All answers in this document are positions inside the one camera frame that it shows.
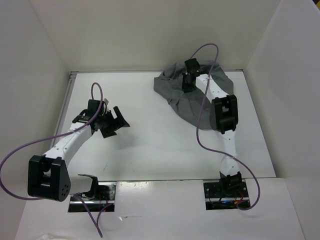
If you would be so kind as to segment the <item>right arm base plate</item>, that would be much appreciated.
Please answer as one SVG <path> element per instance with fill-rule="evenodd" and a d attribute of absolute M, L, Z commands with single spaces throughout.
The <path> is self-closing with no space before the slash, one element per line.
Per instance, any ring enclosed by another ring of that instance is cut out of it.
<path fill-rule="evenodd" d="M 242 209 L 251 206 L 245 181 L 237 189 L 224 192 L 218 180 L 204 181 L 203 189 L 207 211 L 231 210 L 236 209 L 237 205 Z"/>

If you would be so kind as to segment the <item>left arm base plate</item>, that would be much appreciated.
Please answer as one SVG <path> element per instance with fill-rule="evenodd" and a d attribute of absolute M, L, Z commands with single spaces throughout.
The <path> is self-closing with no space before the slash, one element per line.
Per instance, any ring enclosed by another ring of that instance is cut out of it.
<path fill-rule="evenodd" d="M 77 193 L 77 196 L 84 201 L 90 212 L 114 212 L 116 189 L 116 182 L 99 181 L 94 191 L 86 193 L 80 192 Z M 86 208 L 77 197 L 71 196 L 68 205 L 68 212 L 83 213 L 86 212 Z"/>

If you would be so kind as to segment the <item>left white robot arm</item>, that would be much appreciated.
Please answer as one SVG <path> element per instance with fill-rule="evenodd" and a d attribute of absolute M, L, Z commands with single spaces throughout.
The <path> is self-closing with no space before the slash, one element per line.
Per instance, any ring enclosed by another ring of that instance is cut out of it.
<path fill-rule="evenodd" d="M 34 155 L 29 160 L 28 195 L 59 202 L 79 193 L 88 200 L 96 199 L 100 193 L 98 178 L 89 174 L 71 177 L 69 163 L 95 132 L 101 132 L 103 138 L 108 138 L 116 135 L 118 129 L 126 127 L 129 123 L 117 106 L 113 110 L 100 111 L 96 117 L 93 111 L 83 110 L 72 121 L 67 136 L 43 155 Z"/>

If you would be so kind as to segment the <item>grey pleated skirt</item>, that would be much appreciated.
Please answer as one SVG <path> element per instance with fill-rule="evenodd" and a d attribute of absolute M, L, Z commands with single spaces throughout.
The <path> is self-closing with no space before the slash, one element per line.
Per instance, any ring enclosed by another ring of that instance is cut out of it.
<path fill-rule="evenodd" d="M 197 126 L 201 117 L 201 130 L 211 130 L 210 109 L 211 102 L 206 99 L 201 110 L 204 93 L 200 89 L 192 92 L 183 92 L 183 73 L 186 71 L 183 61 L 176 62 L 166 67 L 163 72 L 153 80 L 153 90 L 167 100 L 174 112 L 183 120 L 193 126 Z"/>

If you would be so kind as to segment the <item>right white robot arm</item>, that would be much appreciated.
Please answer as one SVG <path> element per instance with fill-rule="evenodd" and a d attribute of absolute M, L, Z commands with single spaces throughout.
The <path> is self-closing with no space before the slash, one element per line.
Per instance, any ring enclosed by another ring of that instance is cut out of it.
<path fill-rule="evenodd" d="M 182 90 L 188 93 L 199 88 L 211 103 L 209 123 L 224 147 L 224 157 L 219 170 L 219 191 L 223 196 L 229 197 L 242 184 L 240 168 L 234 159 L 237 155 L 235 133 L 239 122 L 237 97 L 224 91 L 199 63 L 186 63 L 185 67 L 186 72 L 182 74 Z"/>

